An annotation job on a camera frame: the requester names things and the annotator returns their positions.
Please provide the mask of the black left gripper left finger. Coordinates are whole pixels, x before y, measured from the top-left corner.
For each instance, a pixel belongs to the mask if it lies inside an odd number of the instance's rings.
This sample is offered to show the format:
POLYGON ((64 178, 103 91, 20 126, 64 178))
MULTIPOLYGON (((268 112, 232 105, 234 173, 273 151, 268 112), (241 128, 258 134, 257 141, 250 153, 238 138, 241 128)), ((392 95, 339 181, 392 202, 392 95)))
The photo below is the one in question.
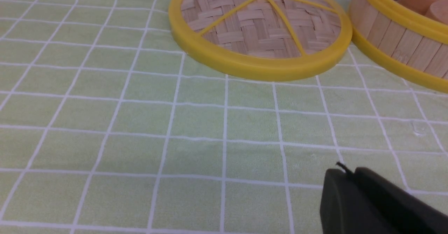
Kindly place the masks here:
POLYGON ((325 234, 401 234, 400 204, 394 192, 402 189, 376 172, 343 163, 328 169, 320 202, 325 234))

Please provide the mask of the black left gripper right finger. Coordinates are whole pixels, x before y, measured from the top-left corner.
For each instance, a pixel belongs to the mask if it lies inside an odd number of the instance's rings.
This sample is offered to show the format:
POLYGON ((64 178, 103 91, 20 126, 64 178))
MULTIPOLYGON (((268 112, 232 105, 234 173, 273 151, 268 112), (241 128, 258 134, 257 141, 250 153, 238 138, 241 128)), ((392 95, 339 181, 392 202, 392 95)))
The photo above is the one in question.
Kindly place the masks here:
POLYGON ((376 172, 358 167, 354 182, 382 218, 399 234, 446 234, 447 215, 376 172))

